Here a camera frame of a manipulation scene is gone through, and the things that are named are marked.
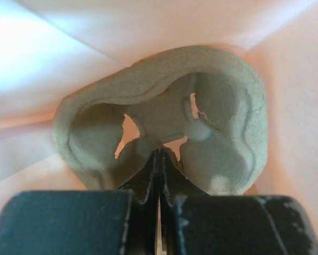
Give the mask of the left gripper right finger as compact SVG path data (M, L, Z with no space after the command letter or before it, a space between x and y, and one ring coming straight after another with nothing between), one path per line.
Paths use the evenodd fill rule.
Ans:
M158 152L161 229L168 254L318 254L301 204L283 195L212 196Z

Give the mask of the cardboard cup carrier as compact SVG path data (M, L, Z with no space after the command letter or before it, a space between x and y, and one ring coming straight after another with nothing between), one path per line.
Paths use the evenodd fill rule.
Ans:
M65 97L56 149L84 186L121 186L150 153L169 154L211 195L241 195L267 163L265 85L236 55L206 46L161 52Z

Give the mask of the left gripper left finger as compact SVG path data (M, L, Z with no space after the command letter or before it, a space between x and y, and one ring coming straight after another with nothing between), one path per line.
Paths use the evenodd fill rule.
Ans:
M157 156L116 190L16 194L0 213L0 254L155 254Z

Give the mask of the orange paper bag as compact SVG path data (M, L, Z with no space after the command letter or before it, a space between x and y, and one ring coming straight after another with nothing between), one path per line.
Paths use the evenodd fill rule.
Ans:
M318 236L318 1L0 1L0 211L22 190L82 189L52 142L63 97L188 45L260 74L269 158L252 191L296 198Z

